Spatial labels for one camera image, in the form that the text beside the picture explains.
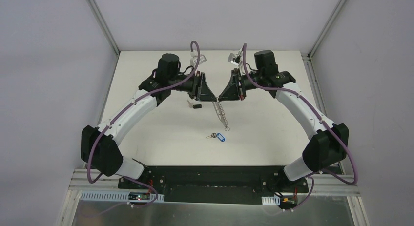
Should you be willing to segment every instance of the metal chain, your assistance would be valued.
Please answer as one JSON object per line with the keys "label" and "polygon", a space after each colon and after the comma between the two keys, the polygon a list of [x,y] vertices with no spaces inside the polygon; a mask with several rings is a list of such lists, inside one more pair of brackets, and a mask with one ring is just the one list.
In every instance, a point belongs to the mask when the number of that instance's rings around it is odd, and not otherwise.
{"label": "metal chain", "polygon": [[224,125],[224,131],[230,131],[230,127],[228,126],[228,121],[226,119],[226,114],[224,113],[224,109],[219,102],[213,102],[214,110],[216,111],[217,117]]}

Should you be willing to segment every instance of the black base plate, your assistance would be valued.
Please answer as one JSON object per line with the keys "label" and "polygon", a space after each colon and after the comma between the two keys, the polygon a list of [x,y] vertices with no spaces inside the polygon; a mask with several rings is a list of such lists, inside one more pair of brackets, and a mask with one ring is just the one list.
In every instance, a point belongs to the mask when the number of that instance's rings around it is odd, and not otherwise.
{"label": "black base plate", "polygon": [[[148,166],[139,178],[153,181],[165,202],[262,204],[262,196],[275,191],[307,193],[302,178],[286,189],[276,189],[277,173],[284,166]],[[126,179],[118,182],[120,189],[147,189]]]}

